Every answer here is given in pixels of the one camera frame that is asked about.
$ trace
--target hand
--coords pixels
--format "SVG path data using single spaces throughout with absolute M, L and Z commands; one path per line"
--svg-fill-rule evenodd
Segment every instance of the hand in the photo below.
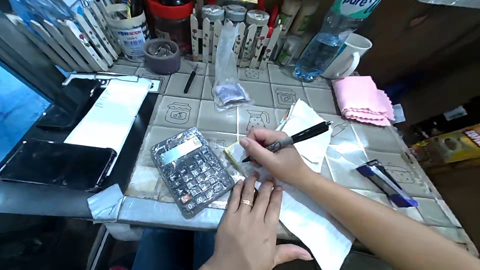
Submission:
M 253 207 L 240 203 L 244 199 L 253 202 L 257 177 L 248 177 L 245 185 L 239 180 L 233 187 L 216 234 L 214 254 L 201 270 L 271 270 L 277 264 L 298 258 L 312 260 L 308 251 L 299 246 L 276 245 L 283 191 L 278 185 L 273 188 L 273 180 L 261 185 Z
M 251 155 L 275 178 L 297 186 L 300 182 L 311 179 L 312 177 L 308 174 L 313 171 L 303 162 L 295 147 L 288 146 L 275 153 L 265 149 L 287 137 L 285 132 L 254 128 L 246 138 L 240 140 L 240 144 L 247 150 L 248 155 Z

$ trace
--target smartphone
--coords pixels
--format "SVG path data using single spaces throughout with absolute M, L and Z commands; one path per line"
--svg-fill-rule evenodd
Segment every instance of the smartphone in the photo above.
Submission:
M 2 163 L 0 180 L 98 192 L 117 153 L 42 140 L 20 142 Z

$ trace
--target left hand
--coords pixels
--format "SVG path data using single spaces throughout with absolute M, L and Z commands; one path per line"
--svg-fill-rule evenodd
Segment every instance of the left hand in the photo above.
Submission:
M 253 207 L 241 203 L 242 200 L 253 203 L 257 178 L 258 175 L 250 176 L 245 184 L 240 180 L 233 187 L 227 212 L 216 234 L 214 254 L 201 270 L 271 270 L 277 264 L 294 259 L 313 259 L 299 246 L 276 245 L 282 187 L 274 185 L 273 180 L 266 181 Z

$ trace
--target ring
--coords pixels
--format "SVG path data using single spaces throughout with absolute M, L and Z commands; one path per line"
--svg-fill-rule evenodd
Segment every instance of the ring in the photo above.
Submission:
M 249 200 L 242 200 L 240 203 L 246 204 L 246 205 L 249 205 L 249 206 L 253 207 L 253 203 L 252 203 L 251 201 L 249 201 Z

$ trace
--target calculator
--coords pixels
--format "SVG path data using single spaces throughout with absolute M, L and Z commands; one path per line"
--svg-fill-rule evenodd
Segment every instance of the calculator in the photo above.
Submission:
M 194 217 L 234 185 L 233 178 L 196 127 L 154 145 L 150 153 L 186 219 Z

